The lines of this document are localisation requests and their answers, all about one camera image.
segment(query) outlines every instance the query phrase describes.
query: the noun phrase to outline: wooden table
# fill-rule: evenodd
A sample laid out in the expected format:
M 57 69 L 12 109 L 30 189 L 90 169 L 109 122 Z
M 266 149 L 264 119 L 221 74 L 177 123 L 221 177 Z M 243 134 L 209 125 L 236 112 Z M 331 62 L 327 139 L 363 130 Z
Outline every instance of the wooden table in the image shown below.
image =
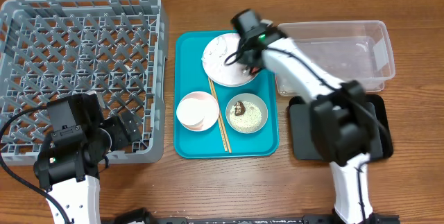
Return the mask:
M 187 31 L 231 28 L 254 8 L 275 23 L 380 19 L 388 28 L 396 76 L 380 95 L 395 155 L 370 165 L 376 212 L 403 223 L 444 221 L 444 0 L 162 0 L 170 18 L 165 78 L 165 149 L 155 164 L 113 165 L 101 175 L 101 216 L 138 207 L 155 216 L 187 218 L 327 214 L 334 205 L 330 168 L 293 156 L 278 97 L 280 146 L 270 157 L 185 160 L 173 147 L 175 43 Z M 14 171 L 37 184 L 32 168 Z M 51 223 L 46 201 L 0 172 L 0 223 Z

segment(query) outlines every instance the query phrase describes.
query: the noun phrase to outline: brown food item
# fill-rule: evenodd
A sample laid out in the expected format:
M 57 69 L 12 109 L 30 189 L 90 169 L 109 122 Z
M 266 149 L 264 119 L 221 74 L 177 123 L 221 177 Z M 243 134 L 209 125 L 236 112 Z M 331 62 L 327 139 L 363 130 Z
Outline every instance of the brown food item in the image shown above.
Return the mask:
M 245 106 L 241 101 L 238 101 L 234 106 L 236 107 L 234 111 L 235 116 L 241 116 L 245 114 Z

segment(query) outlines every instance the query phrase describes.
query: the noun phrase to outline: chopsticks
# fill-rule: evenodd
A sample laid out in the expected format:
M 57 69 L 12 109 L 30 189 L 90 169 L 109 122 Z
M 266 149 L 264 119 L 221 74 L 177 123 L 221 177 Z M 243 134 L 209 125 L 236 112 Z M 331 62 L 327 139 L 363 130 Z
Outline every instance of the chopsticks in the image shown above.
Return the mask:
M 211 95 L 216 99 L 216 102 L 219 104 L 219 101 L 217 100 L 216 89 L 214 88 L 213 80 L 211 80 L 211 78 L 208 78 L 208 82 L 210 83 Z M 230 141 L 228 141 L 227 130 L 225 129 L 225 124 L 223 122 L 220 108 L 219 108 L 219 117 L 218 117 L 217 121 L 219 122 L 219 130 L 221 131 L 223 148 L 225 149 L 225 152 L 228 151 L 229 153 L 231 153 L 231 145 L 230 145 Z

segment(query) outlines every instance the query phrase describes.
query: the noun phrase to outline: blue tray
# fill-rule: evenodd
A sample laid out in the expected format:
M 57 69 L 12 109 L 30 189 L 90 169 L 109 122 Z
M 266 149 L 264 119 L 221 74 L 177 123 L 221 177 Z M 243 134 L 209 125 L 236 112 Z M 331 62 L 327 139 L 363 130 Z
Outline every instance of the blue tray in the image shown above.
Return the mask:
M 257 77 L 241 87 L 224 87 L 214 84 L 221 114 L 230 140 L 232 153 L 223 149 L 221 132 L 216 122 L 209 130 L 192 132 L 180 124 L 176 109 L 180 100 L 190 92 L 211 94 L 208 76 L 203 70 L 202 54 L 215 37 L 233 31 L 189 32 L 176 43 L 176 71 L 174 79 L 174 148 L 184 158 L 255 157 L 273 154 L 279 146 L 278 111 L 274 74 L 261 71 Z M 233 130 L 225 117 L 228 101 L 240 93 L 251 93 L 262 98 L 268 108 L 268 121 L 253 134 Z

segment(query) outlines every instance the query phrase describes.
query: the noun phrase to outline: transparent container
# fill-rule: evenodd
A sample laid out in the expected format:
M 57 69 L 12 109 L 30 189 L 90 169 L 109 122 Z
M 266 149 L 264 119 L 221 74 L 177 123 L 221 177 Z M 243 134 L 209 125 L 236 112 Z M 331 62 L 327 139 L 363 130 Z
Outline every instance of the transparent container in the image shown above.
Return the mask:
M 278 26 L 314 63 L 344 81 L 358 80 L 367 92 L 379 92 L 395 76 L 395 60 L 382 21 L 322 21 Z M 282 96 L 297 92 L 276 74 Z

